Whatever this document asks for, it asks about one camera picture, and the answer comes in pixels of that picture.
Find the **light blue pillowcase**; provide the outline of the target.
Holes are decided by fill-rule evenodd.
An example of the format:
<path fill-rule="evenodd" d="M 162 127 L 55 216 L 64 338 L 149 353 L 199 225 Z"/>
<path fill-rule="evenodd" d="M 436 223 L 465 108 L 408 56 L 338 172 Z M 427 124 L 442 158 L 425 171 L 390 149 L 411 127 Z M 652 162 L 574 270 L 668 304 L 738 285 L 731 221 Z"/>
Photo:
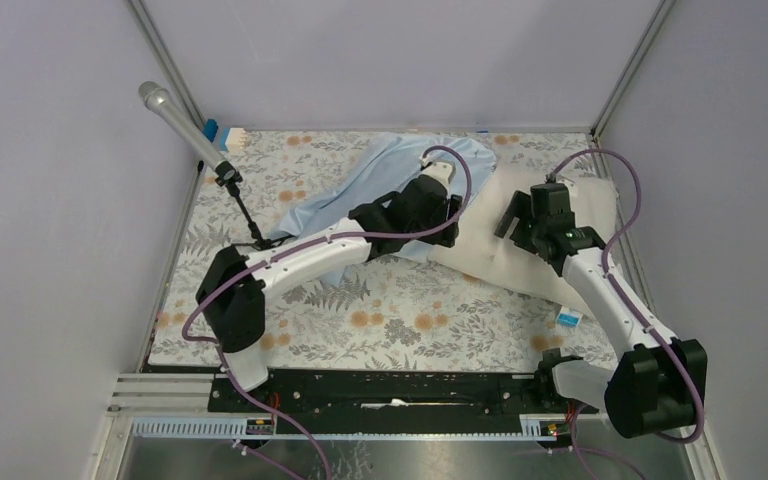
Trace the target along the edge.
<path fill-rule="evenodd" d="M 342 183 L 290 208 L 269 235 L 306 237 L 346 217 L 361 204 L 403 190 L 418 176 L 420 157 L 433 145 L 447 146 L 465 159 L 472 177 L 470 199 L 475 200 L 497 166 L 490 148 L 467 137 L 383 133 L 374 137 Z"/>

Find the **cream white pillow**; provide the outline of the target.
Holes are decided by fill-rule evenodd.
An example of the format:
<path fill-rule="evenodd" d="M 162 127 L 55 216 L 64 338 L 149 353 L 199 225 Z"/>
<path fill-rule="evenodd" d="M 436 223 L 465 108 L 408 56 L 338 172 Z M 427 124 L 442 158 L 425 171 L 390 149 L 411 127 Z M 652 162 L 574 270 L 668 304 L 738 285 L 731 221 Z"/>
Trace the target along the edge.
<path fill-rule="evenodd" d="M 617 230 L 614 183 L 593 177 L 559 177 L 567 186 L 578 227 L 592 227 L 607 240 Z M 503 237 L 495 235 L 516 192 L 526 195 L 543 184 L 545 175 L 523 166 L 499 163 L 458 221 L 451 248 L 435 246 L 428 259 L 516 293 L 555 302 L 590 316 L 591 309 L 555 269 L 522 248 L 530 239 L 526 224 L 514 219 Z"/>

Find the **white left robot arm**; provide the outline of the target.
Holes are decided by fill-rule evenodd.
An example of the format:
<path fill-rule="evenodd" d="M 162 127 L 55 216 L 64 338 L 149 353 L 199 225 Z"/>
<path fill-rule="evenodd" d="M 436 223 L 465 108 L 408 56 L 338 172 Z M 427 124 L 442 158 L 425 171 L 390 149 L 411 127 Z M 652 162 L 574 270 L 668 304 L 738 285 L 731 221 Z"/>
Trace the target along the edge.
<path fill-rule="evenodd" d="M 200 285 L 196 316 L 212 330 L 220 361 L 235 379 L 232 398 L 248 411 L 269 401 L 259 343 L 266 304 L 287 291 L 351 265 L 394 254 L 412 241 L 446 247 L 457 236 L 462 196 L 450 192 L 448 166 L 432 166 L 402 191 L 357 206 L 336 223 L 283 247 L 250 254 L 222 249 Z"/>

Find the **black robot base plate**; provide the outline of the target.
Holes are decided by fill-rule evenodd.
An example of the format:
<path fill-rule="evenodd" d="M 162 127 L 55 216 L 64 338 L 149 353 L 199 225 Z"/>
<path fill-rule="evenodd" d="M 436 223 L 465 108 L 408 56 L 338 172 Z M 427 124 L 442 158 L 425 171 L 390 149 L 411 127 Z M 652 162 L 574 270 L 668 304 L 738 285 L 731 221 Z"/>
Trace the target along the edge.
<path fill-rule="evenodd" d="M 408 418 L 524 415 L 561 430 L 576 405 L 550 393 L 532 374 L 392 370 L 304 370 L 271 368 L 268 379 L 240 394 L 224 375 L 209 393 L 211 413 L 264 414 L 274 410 L 307 427 L 315 418 L 375 416 Z"/>

